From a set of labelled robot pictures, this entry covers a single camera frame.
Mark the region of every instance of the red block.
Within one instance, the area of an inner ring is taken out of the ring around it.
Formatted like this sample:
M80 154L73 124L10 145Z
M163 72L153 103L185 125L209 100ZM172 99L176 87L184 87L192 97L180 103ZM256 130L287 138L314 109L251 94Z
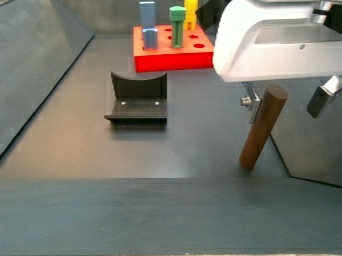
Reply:
M171 48L172 26L156 26L157 49L144 50L141 27L133 27L136 72L212 68L213 46L199 26L185 30L183 48Z

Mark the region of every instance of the wooden dowel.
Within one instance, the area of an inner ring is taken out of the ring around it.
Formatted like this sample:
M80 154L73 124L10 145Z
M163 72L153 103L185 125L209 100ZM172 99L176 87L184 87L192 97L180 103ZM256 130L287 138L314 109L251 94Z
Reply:
M287 92L280 86L267 86L255 122L240 153L240 165L247 170L253 168L287 97Z

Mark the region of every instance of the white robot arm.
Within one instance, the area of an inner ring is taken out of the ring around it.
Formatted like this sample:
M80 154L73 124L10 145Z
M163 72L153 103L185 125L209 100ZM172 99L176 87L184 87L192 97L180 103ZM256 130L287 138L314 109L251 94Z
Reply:
M330 7L331 2L320 1L232 0L213 50L220 78L235 82L342 74L342 35L318 24Z

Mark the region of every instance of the green peg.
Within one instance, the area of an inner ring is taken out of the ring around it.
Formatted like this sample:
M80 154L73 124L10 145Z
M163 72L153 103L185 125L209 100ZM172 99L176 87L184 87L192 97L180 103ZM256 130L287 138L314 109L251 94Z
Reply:
M169 8L169 20L172 24L172 47L180 48L183 45L183 28L187 9L181 6Z

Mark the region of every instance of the yellow peg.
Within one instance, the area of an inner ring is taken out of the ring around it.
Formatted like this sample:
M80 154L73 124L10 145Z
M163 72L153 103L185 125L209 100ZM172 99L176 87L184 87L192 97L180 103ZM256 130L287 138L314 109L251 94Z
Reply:
M195 27L196 27L195 11L197 10L197 0L184 0L184 7L187 8L184 30L195 30Z

